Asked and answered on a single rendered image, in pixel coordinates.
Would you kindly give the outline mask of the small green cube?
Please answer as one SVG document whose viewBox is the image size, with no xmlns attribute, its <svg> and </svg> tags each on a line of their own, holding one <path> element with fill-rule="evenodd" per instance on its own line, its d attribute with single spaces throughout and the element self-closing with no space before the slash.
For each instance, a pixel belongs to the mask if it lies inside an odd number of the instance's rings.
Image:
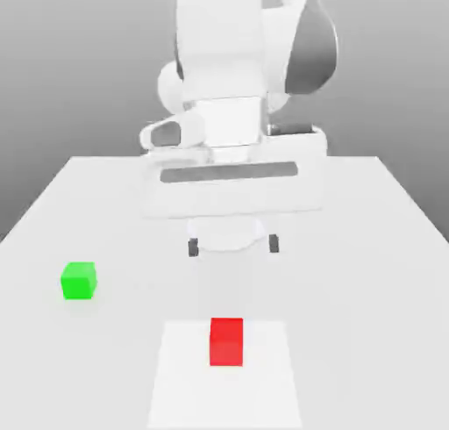
<svg viewBox="0 0 449 430">
<path fill-rule="evenodd" d="M 61 274 L 63 297 L 67 300 L 89 300 L 97 286 L 94 262 L 70 262 Z"/>
</svg>

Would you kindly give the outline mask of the small red cube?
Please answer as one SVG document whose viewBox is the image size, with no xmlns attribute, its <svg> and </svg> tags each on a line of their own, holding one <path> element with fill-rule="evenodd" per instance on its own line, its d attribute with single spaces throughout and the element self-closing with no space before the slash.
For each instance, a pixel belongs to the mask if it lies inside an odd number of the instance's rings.
<svg viewBox="0 0 449 430">
<path fill-rule="evenodd" d="M 243 323 L 242 318 L 210 320 L 210 366 L 243 366 Z"/>
</svg>

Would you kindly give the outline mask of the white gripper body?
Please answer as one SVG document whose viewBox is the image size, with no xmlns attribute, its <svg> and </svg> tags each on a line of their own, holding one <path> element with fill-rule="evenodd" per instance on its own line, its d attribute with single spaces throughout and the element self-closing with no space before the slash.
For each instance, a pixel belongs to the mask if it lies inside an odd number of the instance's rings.
<svg viewBox="0 0 449 430">
<path fill-rule="evenodd" d="M 328 144 L 318 127 L 265 136 L 244 161 L 213 161 L 207 147 L 158 147 L 143 158 L 143 210 L 152 219 L 315 211 Z"/>
</svg>

